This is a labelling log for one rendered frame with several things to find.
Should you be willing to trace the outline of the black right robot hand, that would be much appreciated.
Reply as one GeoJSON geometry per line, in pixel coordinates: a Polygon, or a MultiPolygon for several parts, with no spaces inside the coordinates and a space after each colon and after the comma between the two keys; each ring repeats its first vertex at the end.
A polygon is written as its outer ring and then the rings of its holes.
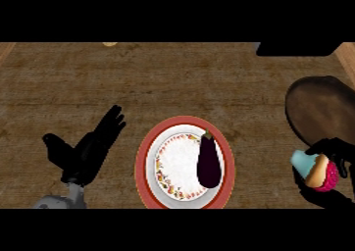
{"type": "MultiPolygon", "coordinates": [[[[350,176],[355,193],[355,145],[337,137],[331,139],[324,138],[304,152],[309,155],[324,154],[328,157],[337,166],[338,177],[350,176]]],[[[292,173],[300,193],[310,203],[325,209],[355,209],[355,202],[334,188],[328,192],[316,192],[306,186],[294,167],[292,173]]]]}

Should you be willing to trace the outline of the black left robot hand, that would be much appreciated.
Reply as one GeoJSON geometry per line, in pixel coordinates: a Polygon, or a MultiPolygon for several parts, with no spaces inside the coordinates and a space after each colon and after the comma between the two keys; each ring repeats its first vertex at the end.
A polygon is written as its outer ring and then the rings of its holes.
{"type": "Polygon", "coordinates": [[[90,131],[75,146],[71,146],[53,133],[41,140],[47,148],[47,160],[62,170],[60,181],[89,185],[100,171],[108,150],[125,127],[121,107],[114,105],[108,110],[97,127],[90,131]]]}

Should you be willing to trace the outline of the pink and blue cupcake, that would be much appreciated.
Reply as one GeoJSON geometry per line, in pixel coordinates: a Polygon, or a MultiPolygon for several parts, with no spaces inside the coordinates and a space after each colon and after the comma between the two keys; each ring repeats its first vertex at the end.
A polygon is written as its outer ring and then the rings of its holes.
{"type": "Polygon", "coordinates": [[[338,183],[338,170],[334,162],[324,154],[309,155],[303,150],[295,150],[291,164],[306,186],[316,192],[328,192],[338,183]]]}

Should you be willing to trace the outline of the red rimmed white plate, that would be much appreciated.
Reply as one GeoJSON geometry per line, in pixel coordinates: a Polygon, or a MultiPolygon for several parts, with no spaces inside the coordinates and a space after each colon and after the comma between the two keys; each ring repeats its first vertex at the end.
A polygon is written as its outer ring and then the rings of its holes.
{"type": "Polygon", "coordinates": [[[235,186],[235,157],[223,133],[193,116],[176,116],[151,129],[139,147],[134,179],[149,209],[220,209],[235,186]],[[214,139],[222,178],[205,188],[196,177],[201,136],[214,139]]]}

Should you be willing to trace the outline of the dark brown pan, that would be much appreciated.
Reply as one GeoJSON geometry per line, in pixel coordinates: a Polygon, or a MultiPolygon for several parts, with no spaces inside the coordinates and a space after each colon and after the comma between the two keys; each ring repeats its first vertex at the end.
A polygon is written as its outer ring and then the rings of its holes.
{"type": "Polygon", "coordinates": [[[355,145],[355,90],[331,76],[306,76],[290,86],[285,115],[301,141],[312,146],[338,137],[355,145]]]}

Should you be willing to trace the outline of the dark purple eggplant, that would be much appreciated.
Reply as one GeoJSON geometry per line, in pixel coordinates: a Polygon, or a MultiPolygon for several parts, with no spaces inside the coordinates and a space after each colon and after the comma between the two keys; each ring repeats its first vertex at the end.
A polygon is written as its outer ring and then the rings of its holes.
{"type": "Polygon", "coordinates": [[[216,150],[214,136],[210,131],[201,136],[196,162],[198,182],[205,188],[214,188],[220,183],[222,168],[216,150]]]}

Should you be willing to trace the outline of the black appliance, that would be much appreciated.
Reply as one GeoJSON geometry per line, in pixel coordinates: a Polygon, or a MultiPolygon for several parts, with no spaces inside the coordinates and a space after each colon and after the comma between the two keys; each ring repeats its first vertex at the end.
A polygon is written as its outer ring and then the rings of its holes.
{"type": "Polygon", "coordinates": [[[324,57],[338,48],[340,42],[257,42],[260,57],[324,57]]]}

